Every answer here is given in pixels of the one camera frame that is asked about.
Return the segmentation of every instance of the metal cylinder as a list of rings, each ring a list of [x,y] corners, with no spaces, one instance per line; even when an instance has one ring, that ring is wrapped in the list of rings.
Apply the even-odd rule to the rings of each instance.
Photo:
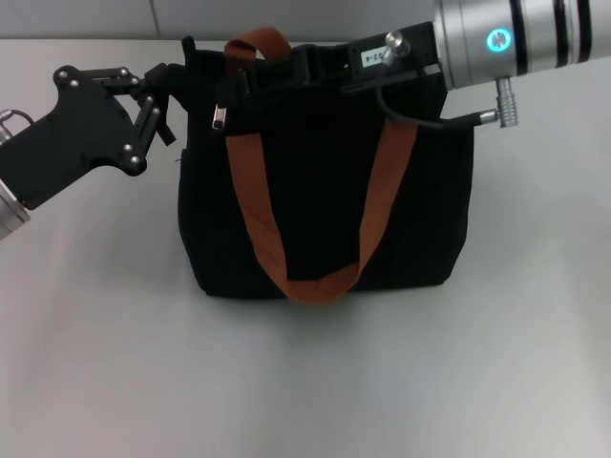
[[[404,57],[410,53],[410,42],[403,37],[400,31],[391,31],[386,35],[386,46],[396,56]]]
[[[499,78],[496,81],[498,97],[498,112],[500,127],[514,127],[517,125],[516,96],[512,91],[512,82],[509,78]]]
[[[0,180],[0,239],[16,231],[29,220],[30,216],[25,208]]]
[[[492,124],[493,122],[497,122],[500,119],[500,114],[498,110],[488,110],[486,112],[482,112],[479,116],[479,122],[482,125],[484,124]]]
[[[0,122],[0,145],[7,140],[12,138],[11,131],[4,127],[4,125]]]
[[[436,0],[448,89],[611,55],[611,0]]]

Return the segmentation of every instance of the bag handle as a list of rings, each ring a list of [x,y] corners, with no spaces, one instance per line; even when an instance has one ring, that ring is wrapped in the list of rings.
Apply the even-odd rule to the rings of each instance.
[[[270,60],[287,58],[290,54],[290,46],[275,29],[253,31],[230,41],[225,54],[243,63],[254,62],[256,50]],[[289,298],[303,303],[330,302],[358,282],[388,226],[390,210],[408,167],[416,134],[417,126],[387,119],[369,178],[360,228],[360,259],[315,281],[288,279],[283,241],[267,187],[261,135],[226,139],[231,177],[255,255],[265,273]]]

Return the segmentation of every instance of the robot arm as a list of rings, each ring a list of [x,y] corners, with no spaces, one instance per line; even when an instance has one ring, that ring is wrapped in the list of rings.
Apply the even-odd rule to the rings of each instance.
[[[609,0],[437,0],[434,23],[425,23],[336,47],[302,46],[285,62],[257,62],[238,77],[218,81],[212,128],[231,135],[235,112],[276,115],[274,100],[312,87],[345,93],[374,89],[388,115],[431,128],[501,121],[517,125],[511,78],[611,55]],[[23,225],[33,210],[100,165],[130,176],[146,169],[155,133],[166,145],[167,94],[158,81],[163,64],[144,79],[127,69],[81,72],[64,67],[53,81],[57,106],[11,137],[0,114],[0,239]],[[495,81],[497,108],[458,119],[422,119],[395,112],[393,87],[444,84],[448,90]],[[115,95],[140,106],[134,124]]]

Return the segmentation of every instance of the black cable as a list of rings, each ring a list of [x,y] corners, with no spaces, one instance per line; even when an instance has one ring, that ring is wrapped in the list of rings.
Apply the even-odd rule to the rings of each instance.
[[[10,112],[12,112],[14,115],[18,115],[18,116],[25,118],[30,123],[31,126],[34,125],[34,120],[32,119],[32,117],[29,114],[22,112],[21,110],[10,110]]]
[[[424,119],[417,119],[415,117],[405,116],[403,114],[397,113],[393,110],[384,100],[384,95],[382,93],[384,89],[384,76],[390,69],[392,62],[389,65],[383,63],[381,64],[382,68],[378,73],[377,83],[375,85],[375,98],[380,105],[380,108],[388,117],[391,119],[395,119],[399,122],[405,122],[409,124],[416,124],[421,127],[427,127],[429,129],[465,129],[467,127],[474,127],[481,125],[481,112],[467,114],[465,116],[456,117],[454,119],[439,119],[439,121],[426,121]],[[422,69],[418,72],[418,76],[424,73]]]

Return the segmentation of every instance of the black bag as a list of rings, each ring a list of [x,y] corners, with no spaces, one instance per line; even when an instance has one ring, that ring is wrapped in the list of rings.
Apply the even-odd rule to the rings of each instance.
[[[276,32],[263,33],[268,41],[277,40],[269,35]],[[231,45],[251,52],[254,59],[249,47],[253,41],[257,40]],[[291,281],[309,281],[303,283],[305,297],[299,294],[296,300],[323,302],[338,297],[321,279],[363,261],[360,251],[364,245],[359,236],[365,229],[359,228],[369,179],[373,179],[381,133],[392,123],[385,119],[372,93],[347,95],[335,90],[295,93],[278,102],[272,112],[276,115],[228,114],[231,135],[261,133],[265,173],[260,182],[265,183],[266,175],[273,217],[284,247],[284,274],[289,280],[282,283],[276,279],[281,289],[270,274],[273,277],[282,272],[270,272],[274,267],[265,260],[273,255],[265,251],[274,248],[263,246],[263,253],[255,254],[248,231],[254,230],[250,226],[257,221],[251,221],[247,229],[243,202],[232,180],[232,172],[237,172],[230,167],[227,144],[231,144],[231,138],[246,137],[212,129],[215,88],[224,77],[226,59],[222,52],[196,51],[191,38],[183,40],[183,46],[185,67],[180,67],[182,72],[175,73],[169,86],[189,114],[187,147],[180,167],[179,227],[200,287],[212,296],[272,299],[286,297],[286,285]],[[435,118],[441,113],[446,94],[439,75],[417,85],[401,85],[389,99],[397,111]],[[373,246],[370,259],[357,269],[358,281],[345,282],[346,289],[441,284],[452,273],[464,245],[472,186],[473,129],[441,132],[420,128],[413,148],[405,145],[399,151],[407,157],[411,152],[411,158],[407,172],[400,175],[396,198],[390,200],[388,226],[383,237],[380,234],[379,245],[374,243],[377,248]],[[236,168],[242,159],[233,154]],[[242,200],[248,199],[249,192],[252,189]],[[257,230],[274,238],[273,227]]]

